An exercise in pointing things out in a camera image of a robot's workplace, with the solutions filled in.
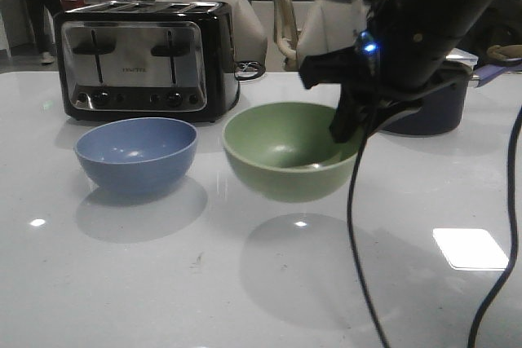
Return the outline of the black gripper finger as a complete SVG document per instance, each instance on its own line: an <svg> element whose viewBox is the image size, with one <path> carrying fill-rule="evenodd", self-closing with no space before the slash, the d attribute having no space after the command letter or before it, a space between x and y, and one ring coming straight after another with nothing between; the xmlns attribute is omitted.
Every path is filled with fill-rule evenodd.
<svg viewBox="0 0 522 348"><path fill-rule="evenodd" d="M363 140L368 136L369 95L340 85L340 96L329 131L336 143Z"/></svg>

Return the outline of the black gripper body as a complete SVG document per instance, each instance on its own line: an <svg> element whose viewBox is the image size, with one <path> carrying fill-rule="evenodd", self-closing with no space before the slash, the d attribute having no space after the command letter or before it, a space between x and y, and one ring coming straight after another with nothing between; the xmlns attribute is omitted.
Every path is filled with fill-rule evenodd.
<svg viewBox="0 0 522 348"><path fill-rule="evenodd" d="M410 98L381 75L381 46L368 32L359 33L354 44L323 55L304 59L299 69L303 86L348 83L353 90L369 95L368 126L383 128L422 107L422 100Z"/></svg>

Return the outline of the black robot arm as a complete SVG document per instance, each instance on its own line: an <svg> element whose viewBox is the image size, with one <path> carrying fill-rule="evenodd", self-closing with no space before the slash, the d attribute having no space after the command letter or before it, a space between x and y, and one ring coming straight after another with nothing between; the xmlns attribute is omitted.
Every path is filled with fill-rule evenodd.
<svg viewBox="0 0 522 348"><path fill-rule="evenodd" d="M303 86L341 87L329 131L345 143L419 112L433 95L470 75L447 54L493 0L374 0L353 44L306 57Z"/></svg>

